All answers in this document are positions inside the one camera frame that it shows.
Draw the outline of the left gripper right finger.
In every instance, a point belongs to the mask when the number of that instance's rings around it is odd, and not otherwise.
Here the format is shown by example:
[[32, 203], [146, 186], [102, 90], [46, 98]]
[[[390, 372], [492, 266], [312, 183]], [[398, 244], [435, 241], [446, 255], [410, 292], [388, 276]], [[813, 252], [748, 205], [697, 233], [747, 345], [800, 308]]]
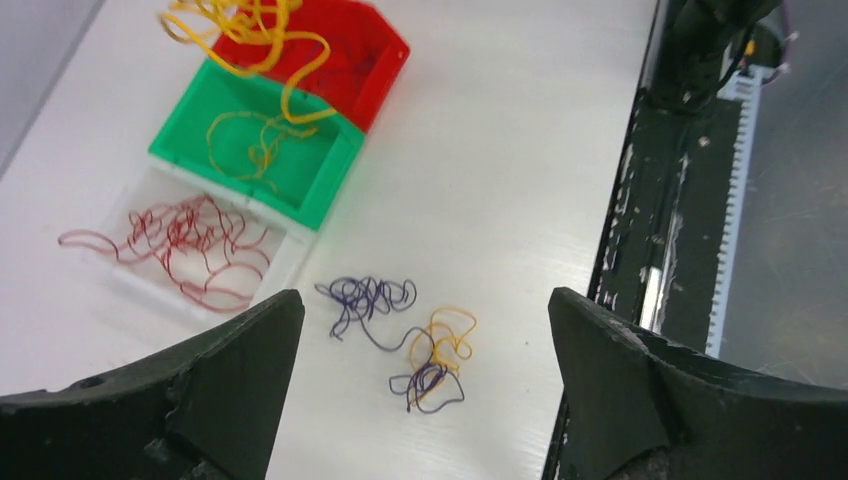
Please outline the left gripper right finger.
[[746, 370], [623, 321], [581, 294], [548, 304], [568, 418], [565, 479], [644, 461], [662, 479], [843, 479], [847, 394]]

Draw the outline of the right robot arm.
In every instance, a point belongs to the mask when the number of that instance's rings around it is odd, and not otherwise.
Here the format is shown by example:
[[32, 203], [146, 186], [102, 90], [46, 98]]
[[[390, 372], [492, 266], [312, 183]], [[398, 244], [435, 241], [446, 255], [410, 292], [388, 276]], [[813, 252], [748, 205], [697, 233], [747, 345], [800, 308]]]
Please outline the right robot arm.
[[755, 24], [779, 5], [767, 0], [671, 1], [648, 87], [651, 104], [680, 115], [695, 115], [705, 109], [744, 55], [741, 45], [731, 65], [720, 74], [726, 48], [738, 36], [747, 42]]

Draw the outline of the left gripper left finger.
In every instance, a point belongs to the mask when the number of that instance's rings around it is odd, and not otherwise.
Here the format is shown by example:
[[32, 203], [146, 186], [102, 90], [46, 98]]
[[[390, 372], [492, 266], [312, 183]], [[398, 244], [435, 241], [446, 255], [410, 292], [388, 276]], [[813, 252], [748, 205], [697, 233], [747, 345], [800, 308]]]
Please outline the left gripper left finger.
[[305, 318], [278, 292], [126, 366], [1, 400], [5, 479], [262, 479]]

